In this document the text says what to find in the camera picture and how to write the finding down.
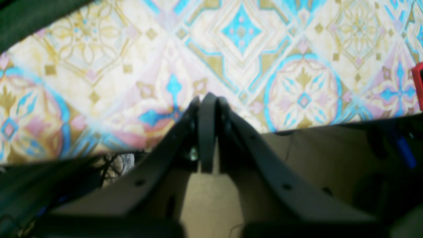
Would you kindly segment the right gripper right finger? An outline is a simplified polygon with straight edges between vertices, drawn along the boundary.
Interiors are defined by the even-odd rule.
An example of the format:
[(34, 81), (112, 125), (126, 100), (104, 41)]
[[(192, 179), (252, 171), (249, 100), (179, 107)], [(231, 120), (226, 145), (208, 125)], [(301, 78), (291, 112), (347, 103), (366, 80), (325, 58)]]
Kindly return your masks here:
[(302, 180), (277, 157), (261, 134), (231, 110), (224, 97), (218, 97), (217, 105), (224, 137), (235, 135), (238, 138), (263, 181), (297, 218), (335, 222), (375, 221), (372, 216), (334, 199)]

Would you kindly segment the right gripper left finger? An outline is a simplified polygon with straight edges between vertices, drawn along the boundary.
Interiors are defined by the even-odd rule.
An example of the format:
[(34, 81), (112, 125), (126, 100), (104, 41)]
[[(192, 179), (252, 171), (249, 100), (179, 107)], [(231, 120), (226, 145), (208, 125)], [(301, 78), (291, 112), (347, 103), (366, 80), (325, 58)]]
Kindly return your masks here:
[(65, 204), (51, 212), (59, 216), (122, 216), (143, 202), (168, 173), (181, 152), (192, 147), (196, 132), (199, 97), (153, 151), (113, 184)]

